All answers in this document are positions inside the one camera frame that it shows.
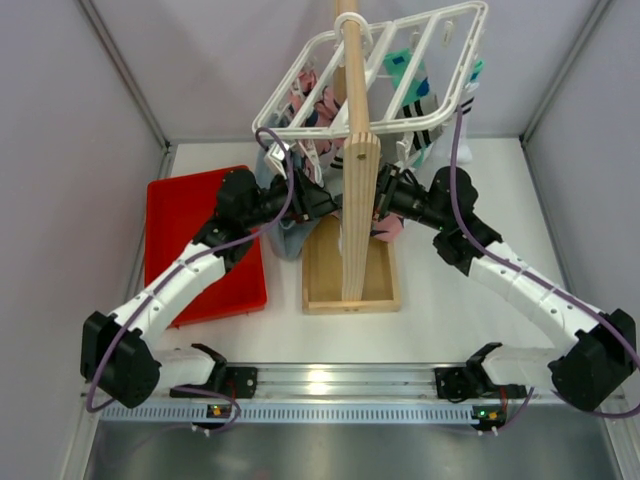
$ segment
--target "gray floor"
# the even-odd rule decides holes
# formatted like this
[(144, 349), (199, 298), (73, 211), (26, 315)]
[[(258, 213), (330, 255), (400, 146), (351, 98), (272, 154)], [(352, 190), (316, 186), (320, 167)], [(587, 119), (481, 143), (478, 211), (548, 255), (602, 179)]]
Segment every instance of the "gray floor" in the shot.
[(174, 429), (128, 455), (161, 428), (102, 424), (85, 480), (621, 478), (601, 421), (566, 407), (531, 407), (497, 438), (429, 426), (248, 424), (209, 439)]

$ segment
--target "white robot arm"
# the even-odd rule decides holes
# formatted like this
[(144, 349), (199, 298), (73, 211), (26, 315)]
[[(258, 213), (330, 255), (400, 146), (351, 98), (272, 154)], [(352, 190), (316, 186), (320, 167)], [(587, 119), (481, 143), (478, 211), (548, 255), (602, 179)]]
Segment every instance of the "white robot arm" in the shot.
[[(338, 209), (331, 195), (299, 169), (284, 218), (305, 222)], [(180, 256), (135, 298), (109, 315), (84, 323), (81, 373), (112, 398), (133, 408), (154, 390), (210, 385), (218, 391), (226, 359), (204, 345), (155, 350), (160, 335), (209, 285), (229, 272), (251, 247), (251, 229), (271, 222), (285, 208), (288, 188), (276, 177), (260, 189), (251, 172), (234, 170), (217, 193), (216, 211)]]
[(473, 213), (478, 192), (464, 170), (456, 172), (460, 215), (480, 245), (473, 244), (456, 221), (449, 167), (436, 173), (428, 191), (410, 171), (383, 167), (378, 176), (377, 215), (396, 213), (438, 230), (433, 244), (440, 257), (502, 296), (534, 323), (553, 347), (485, 345), (469, 358), (465, 368), (451, 369), (457, 378), (439, 385), (439, 392), (445, 398), (460, 400), (496, 392), (499, 386), (528, 385), (557, 391), (575, 407), (594, 410), (636, 368), (620, 340), (596, 319), (604, 318), (635, 351), (633, 318), (619, 309), (610, 315), (603, 313), (530, 268), (500, 234)]

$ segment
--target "cloth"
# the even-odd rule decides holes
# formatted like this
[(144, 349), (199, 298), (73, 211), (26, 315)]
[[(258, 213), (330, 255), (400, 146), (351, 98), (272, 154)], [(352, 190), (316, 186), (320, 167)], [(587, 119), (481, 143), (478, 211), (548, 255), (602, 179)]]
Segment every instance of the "cloth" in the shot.
[[(268, 188), (269, 185), (271, 185), (271, 180), (274, 176), (265, 163), (264, 157), (266, 154), (267, 152), (263, 149), (260, 149), (258, 152), (256, 170), (254, 173), (256, 182), (261, 188)], [(299, 153), (293, 151), (291, 152), (291, 159), (293, 160), (293, 164), (297, 167), (302, 166), (304, 161)], [(311, 234), (318, 222), (319, 220), (314, 220), (311, 222), (296, 224), (291, 220), (281, 221), (278, 225), (267, 232), (267, 237), (269, 238), (273, 252), (278, 257), (286, 260), (295, 259), (300, 254), (304, 241), (307, 239), (309, 234)]]

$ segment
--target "white plastic drying rack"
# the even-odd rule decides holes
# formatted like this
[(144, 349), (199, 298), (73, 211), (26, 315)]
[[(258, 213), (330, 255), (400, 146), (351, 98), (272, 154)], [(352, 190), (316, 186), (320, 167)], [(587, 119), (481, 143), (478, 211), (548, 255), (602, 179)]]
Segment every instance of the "white plastic drying rack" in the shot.
[[(410, 17), (404, 17), (394, 21), (381, 22), (369, 25), (360, 15), (348, 12), (336, 18), (334, 31), (327, 31), (316, 35), (307, 42), (298, 58), (289, 68), (276, 90), (273, 92), (265, 106), (252, 124), (255, 132), (259, 127), (272, 126), (274, 119), (278, 121), (282, 118), (288, 106), (288, 94), (294, 84), (298, 74), (313, 61), (318, 48), (327, 42), (334, 42), (335, 52), (329, 60), (326, 68), (318, 77), (317, 84), (307, 96), (300, 110), (287, 127), (273, 128), (275, 133), (283, 140), (301, 141), (311, 139), (332, 139), (344, 138), (349, 134), (348, 128), (348, 100), (342, 105), (338, 115), (328, 127), (304, 127), (305, 119), (311, 113), (314, 104), (333, 77), (336, 69), (344, 64), (344, 41), (342, 40), (341, 26), (346, 20), (354, 20), (361, 26), (365, 39), (365, 53), (368, 58), (365, 63), (365, 84), (367, 90), (378, 77), (378, 72), (382, 66), (385, 55), (389, 52), (396, 34), (403, 29), (413, 28), (411, 43), (413, 56), (409, 62), (405, 74), (398, 85), (384, 116), (380, 120), (371, 122), (371, 131), (375, 134), (404, 133), (423, 131), (435, 128), (446, 122), (454, 113), (456, 105), (460, 99), (472, 68), (477, 60), (477, 51), (480, 39), (484, 33), (484, 24), (488, 12), (488, 6), (482, 1), (470, 1), (459, 5), (432, 10)], [(467, 33), (466, 41), (458, 54), (458, 62), (451, 79), (446, 94), (441, 99), (439, 108), (422, 117), (396, 118), (401, 107), (411, 80), (422, 61), (429, 43), (433, 39), (436, 27), (444, 26), (445, 39), (448, 31), (445, 22), (455, 21), (456, 18), (465, 14), (475, 14), (473, 22)], [(378, 39), (374, 42), (374, 34), (378, 34)]]

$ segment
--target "sock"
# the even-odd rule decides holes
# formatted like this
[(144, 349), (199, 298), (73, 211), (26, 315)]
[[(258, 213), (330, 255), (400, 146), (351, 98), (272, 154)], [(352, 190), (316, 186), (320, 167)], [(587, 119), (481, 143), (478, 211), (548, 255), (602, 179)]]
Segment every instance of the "sock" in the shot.
[[(467, 126), (469, 124), (469, 116), (475, 99), (475, 91), (478, 86), (478, 76), (484, 68), (484, 62), (479, 60), (476, 63), (473, 73), (469, 79), (469, 83), (464, 88), (460, 97), (460, 107), (462, 108), (462, 127), (460, 130), (460, 143), (458, 145), (458, 163), (461, 165), (471, 163), (473, 155), (467, 141)], [(429, 155), (429, 162), (434, 164), (435, 171), (451, 163), (451, 145), (453, 144), (453, 134), (455, 132), (455, 121), (450, 121), (449, 125), (444, 127), (442, 135), (433, 144)]]
[(344, 162), (344, 148), (338, 147), (334, 152), (331, 163), (322, 172), (324, 188), (332, 197), (342, 195), (342, 165)]
[[(391, 83), (397, 88), (405, 74), (407, 66), (411, 61), (411, 50), (404, 49), (397, 52), (387, 54), (384, 59), (384, 66), (387, 73), (391, 75)], [(399, 115), (404, 118), (423, 117), (429, 115), (438, 109), (438, 98), (435, 92), (431, 90), (429, 78), (426, 73), (424, 62), (420, 62), (418, 72), (424, 78), (413, 78), (402, 101), (402, 110)], [(441, 129), (423, 130), (415, 132), (412, 139), (412, 145), (408, 152), (407, 158), (398, 159), (405, 168), (419, 168), (425, 158), (426, 150), (432, 145), (433, 141), (440, 136)]]

